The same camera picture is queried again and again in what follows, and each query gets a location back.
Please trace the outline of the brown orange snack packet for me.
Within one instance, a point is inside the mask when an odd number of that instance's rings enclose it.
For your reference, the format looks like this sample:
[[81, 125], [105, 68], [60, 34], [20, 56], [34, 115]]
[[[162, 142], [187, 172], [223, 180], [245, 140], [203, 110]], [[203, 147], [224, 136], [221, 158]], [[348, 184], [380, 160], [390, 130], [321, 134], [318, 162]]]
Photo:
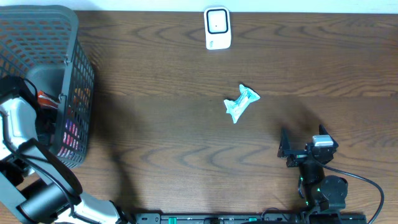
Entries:
[[37, 96], [38, 104], [43, 109], [57, 110], [60, 100], [44, 91], [39, 91]]

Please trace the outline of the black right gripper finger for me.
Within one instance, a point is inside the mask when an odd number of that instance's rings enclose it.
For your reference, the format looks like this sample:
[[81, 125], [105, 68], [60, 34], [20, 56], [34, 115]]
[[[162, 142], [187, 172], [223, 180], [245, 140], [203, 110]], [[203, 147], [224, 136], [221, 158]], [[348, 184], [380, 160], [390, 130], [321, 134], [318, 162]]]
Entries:
[[281, 134], [280, 134], [280, 144], [279, 144], [279, 149], [277, 152], [277, 157], [282, 158], [282, 157], [289, 157], [291, 153], [291, 146], [290, 146], [290, 141], [287, 135], [287, 131], [282, 128], [281, 129]]
[[332, 140], [333, 138], [329, 135], [328, 131], [324, 127], [324, 125], [320, 124], [318, 127], [319, 137], [321, 140]]

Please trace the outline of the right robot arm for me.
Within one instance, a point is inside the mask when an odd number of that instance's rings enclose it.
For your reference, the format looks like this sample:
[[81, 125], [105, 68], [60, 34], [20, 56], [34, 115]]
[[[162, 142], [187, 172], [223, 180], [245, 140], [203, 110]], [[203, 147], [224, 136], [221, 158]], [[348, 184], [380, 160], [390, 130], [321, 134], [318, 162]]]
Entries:
[[293, 149], [286, 129], [282, 129], [277, 157], [300, 172], [298, 193], [307, 207], [297, 217], [299, 223], [342, 224], [340, 210], [346, 207], [348, 182], [336, 175], [325, 175], [324, 166], [333, 159], [338, 143], [319, 125], [319, 134], [302, 150]]

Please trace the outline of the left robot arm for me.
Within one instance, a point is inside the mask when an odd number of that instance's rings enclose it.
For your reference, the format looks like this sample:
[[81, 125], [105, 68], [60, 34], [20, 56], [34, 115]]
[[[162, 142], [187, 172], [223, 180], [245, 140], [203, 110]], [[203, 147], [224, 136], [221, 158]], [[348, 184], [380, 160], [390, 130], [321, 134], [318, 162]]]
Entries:
[[131, 223], [112, 201], [85, 193], [50, 142], [40, 142], [54, 122], [31, 81], [1, 78], [1, 203], [21, 223]]

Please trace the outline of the teal snack packet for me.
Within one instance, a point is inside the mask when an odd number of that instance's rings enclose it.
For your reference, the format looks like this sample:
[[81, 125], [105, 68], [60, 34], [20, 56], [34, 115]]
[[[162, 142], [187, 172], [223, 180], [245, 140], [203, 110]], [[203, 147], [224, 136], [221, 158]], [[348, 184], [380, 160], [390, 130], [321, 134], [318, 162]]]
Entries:
[[233, 123], [236, 124], [246, 108], [253, 102], [260, 100], [261, 97], [251, 88], [240, 84], [240, 96], [236, 100], [224, 100], [226, 114], [231, 115]]

